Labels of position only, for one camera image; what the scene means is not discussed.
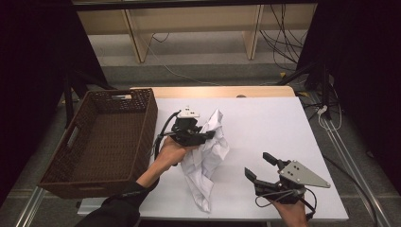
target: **white cloth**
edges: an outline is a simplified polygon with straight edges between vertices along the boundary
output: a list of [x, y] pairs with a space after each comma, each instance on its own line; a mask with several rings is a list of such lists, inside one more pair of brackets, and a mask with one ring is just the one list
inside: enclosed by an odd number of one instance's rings
[[220, 110], [215, 110], [200, 131], [215, 131], [215, 136], [206, 140], [206, 143], [197, 149], [189, 151], [181, 161], [183, 174], [191, 189], [195, 204], [204, 212], [211, 211], [210, 194], [213, 182], [210, 178], [230, 150], [222, 130], [222, 117], [223, 114]]

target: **wicker basket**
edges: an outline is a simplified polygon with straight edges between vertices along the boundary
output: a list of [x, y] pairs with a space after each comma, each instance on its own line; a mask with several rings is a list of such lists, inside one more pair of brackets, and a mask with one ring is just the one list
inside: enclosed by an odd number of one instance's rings
[[39, 187], [64, 199], [121, 193], [148, 168], [156, 119], [151, 89], [88, 92]]

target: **gray carpet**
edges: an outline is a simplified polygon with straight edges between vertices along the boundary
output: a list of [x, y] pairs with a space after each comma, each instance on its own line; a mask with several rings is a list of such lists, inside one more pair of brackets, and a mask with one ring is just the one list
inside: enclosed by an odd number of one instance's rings
[[[118, 89], [128, 89], [132, 86], [207, 86], [211, 82], [220, 85], [259, 85], [272, 84], [280, 80], [279, 73], [284, 70], [274, 64], [247, 64], [247, 65], [173, 65], [169, 66], [175, 74], [168, 72], [163, 66], [136, 66], [136, 67], [103, 67], [104, 73], [110, 84]], [[303, 90], [303, 79], [296, 79], [291, 83], [294, 90]], [[310, 98], [302, 97], [304, 103], [310, 103]], [[332, 109], [333, 122], [340, 122], [338, 109]], [[312, 116], [316, 110], [306, 108], [306, 117]], [[60, 103], [41, 146], [31, 157], [20, 179], [14, 185], [6, 202], [0, 210], [0, 226], [13, 226], [22, 211], [30, 191], [41, 179], [52, 152], [62, 137], [65, 126], [65, 109]], [[310, 126], [323, 154], [340, 164], [340, 158], [335, 151], [325, 130], [319, 125], [317, 116], [310, 119]], [[347, 115], [342, 116], [342, 125], [339, 134], [345, 145], [357, 160], [357, 165], [366, 177], [366, 181], [374, 191], [377, 199], [383, 206], [384, 212], [391, 220], [393, 226], [401, 226], [401, 218], [398, 215], [401, 209], [401, 198], [392, 187], [391, 183], [376, 163], [375, 159], [366, 154], [367, 148], [360, 137], [352, 119]], [[327, 163], [336, 188], [349, 213], [350, 219], [344, 222], [319, 223], [311, 221], [310, 226], [373, 226], [372, 219], [364, 206], [356, 188], [335, 167]], [[76, 203], [78, 200], [61, 200], [51, 194], [46, 194], [42, 204], [32, 221], [31, 226], [73, 226], [81, 217], [77, 215]], [[230, 223], [221, 222], [217, 226]], [[235, 226], [250, 226], [254, 223], [240, 222]], [[273, 223], [272, 226], [284, 226], [282, 223]]]

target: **floor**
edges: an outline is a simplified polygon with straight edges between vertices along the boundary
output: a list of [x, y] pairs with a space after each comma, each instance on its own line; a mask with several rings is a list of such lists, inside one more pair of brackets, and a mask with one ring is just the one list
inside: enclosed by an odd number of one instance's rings
[[[306, 31], [294, 31], [294, 35], [298, 41], [302, 42]], [[277, 36], [277, 32], [272, 32], [271, 36]], [[141, 64], [135, 61], [128, 36], [90, 37], [98, 60], [112, 86], [127, 89], [131, 86], [272, 85], [281, 79], [280, 73], [290, 74], [290, 70], [283, 68], [295, 67], [295, 64], [277, 53], [273, 54], [261, 37], [258, 39], [255, 59], [249, 61], [239, 32], [174, 33], [168, 36], [156, 34], [155, 37], [159, 41], [164, 38], [166, 40], [161, 43], [152, 41], [146, 62]], [[278, 47], [286, 51], [283, 45]], [[305, 76], [302, 76], [292, 81], [290, 86], [295, 91], [302, 92], [304, 80]], [[376, 163], [375, 158], [369, 154], [369, 149], [364, 145], [352, 119], [347, 117], [346, 112], [343, 113], [340, 110], [339, 105], [335, 105], [330, 109], [333, 128], [338, 128], [339, 125], [340, 128], [336, 131], [327, 131], [322, 127], [323, 119], [320, 120], [315, 115], [316, 108], [313, 106], [314, 103], [319, 102], [319, 91], [308, 92], [304, 95], [300, 99], [305, 104], [305, 115], [310, 118], [311, 129], [322, 153], [343, 168], [347, 168], [347, 165], [342, 164], [343, 158], [339, 148], [332, 142], [333, 136], [337, 136], [333, 133], [337, 132], [339, 135], [336, 138], [340, 137], [343, 143], [340, 149], [346, 149], [350, 153], [358, 171], [375, 196], [375, 203], [382, 209], [385, 221], [382, 220], [380, 226], [401, 226], [401, 217], [398, 215], [401, 209], [401, 197]], [[332, 102], [336, 102], [335, 93], [331, 94], [331, 98]], [[0, 226], [16, 226], [32, 190], [41, 179], [62, 137], [64, 126], [65, 109], [61, 99], [40, 147], [30, 158], [1, 207]], [[327, 162], [327, 166], [339, 190], [349, 219], [344, 222], [326, 223], [312, 219], [310, 226], [374, 226], [364, 200], [353, 183], [330, 163]], [[46, 193], [30, 226], [73, 226], [81, 219], [77, 215], [77, 202], [78, 200], [61, 200]], [[221, 222], [214, 225], [251, 226], [250, 223], [242, 222]], [[284, 225], [277, 222], [270, 226]]]

